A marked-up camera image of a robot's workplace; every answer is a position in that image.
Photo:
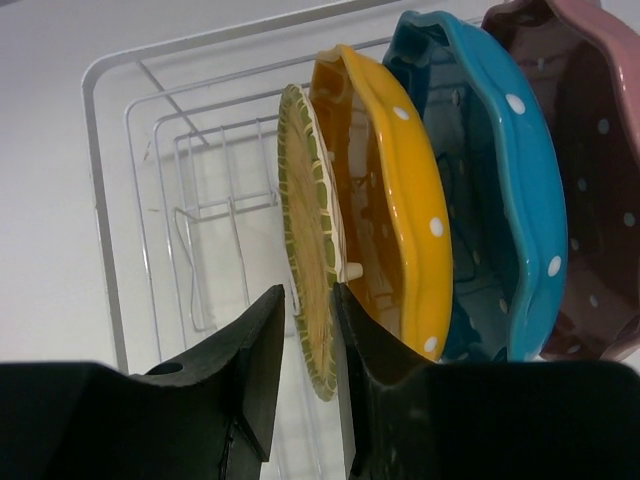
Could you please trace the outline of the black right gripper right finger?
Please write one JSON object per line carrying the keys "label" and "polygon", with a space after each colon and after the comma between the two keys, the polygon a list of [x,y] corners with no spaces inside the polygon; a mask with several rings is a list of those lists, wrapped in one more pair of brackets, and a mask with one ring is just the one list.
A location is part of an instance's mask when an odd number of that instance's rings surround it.
{"label": "black right gripper right finger", "polygon": [[344,283],[332,290],[348,479],[442,479],[427,395],[429,361],[373,320]]}

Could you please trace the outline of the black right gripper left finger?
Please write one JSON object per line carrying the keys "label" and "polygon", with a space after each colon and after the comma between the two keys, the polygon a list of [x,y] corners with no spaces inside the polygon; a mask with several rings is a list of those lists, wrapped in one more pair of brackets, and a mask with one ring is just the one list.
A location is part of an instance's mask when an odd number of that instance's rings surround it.
{"label": "black right gripper left finger", "polygon": [[130,479],[257,479],[270,459],[285,293],[268,288],[237,319],[146,374],[127,435]]}

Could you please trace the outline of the round green-rimmed woven plate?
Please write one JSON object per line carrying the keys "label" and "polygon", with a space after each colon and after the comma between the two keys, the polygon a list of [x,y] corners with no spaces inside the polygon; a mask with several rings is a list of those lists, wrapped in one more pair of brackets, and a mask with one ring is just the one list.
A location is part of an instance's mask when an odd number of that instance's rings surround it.
{"label": "round green-rimmed woven plate", "polygon": [[294,321],[316,396],[337,394],[331,291],[346,280],[345,234],[327,150],[312,102],[299,84],[282,91],[277,172],[287,260],[296,293]]}

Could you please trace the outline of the yellow polka dot plate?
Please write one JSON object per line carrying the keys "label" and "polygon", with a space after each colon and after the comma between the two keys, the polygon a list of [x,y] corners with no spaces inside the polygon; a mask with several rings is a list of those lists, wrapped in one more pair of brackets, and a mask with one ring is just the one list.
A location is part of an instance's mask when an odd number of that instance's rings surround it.
{"label": "yellow polka dot plate", "polygon": [[309,96],[333,156],[349,288],[365,311],[436,362],[449,332],[453,254],[444,189],[420,115],[380,62],[317,54]]}

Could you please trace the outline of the blue polka dot plate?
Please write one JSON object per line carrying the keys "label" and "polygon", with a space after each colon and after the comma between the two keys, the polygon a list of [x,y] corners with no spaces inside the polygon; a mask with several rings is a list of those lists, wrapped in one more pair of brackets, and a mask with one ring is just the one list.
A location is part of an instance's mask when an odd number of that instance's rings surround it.
{"label": "blue polka dot plate", "polygon": [[544,115],[486,31],[403,13],[383,59],[419,113],[445,192],[454,264],[441,359],[531,361],[549,339],[567,275],[567,217]]}

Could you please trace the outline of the pink polka dot plate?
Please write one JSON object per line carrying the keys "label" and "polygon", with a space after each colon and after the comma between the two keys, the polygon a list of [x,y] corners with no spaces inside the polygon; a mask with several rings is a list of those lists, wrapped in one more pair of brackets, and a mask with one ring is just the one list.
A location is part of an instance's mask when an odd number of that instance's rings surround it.
{"label": "pink polka dot plate", "polygon": [[639,36],[595,1],[511,1],[483,28],[524,72],[565,193],[568,268],[545,360],[639,347]]}

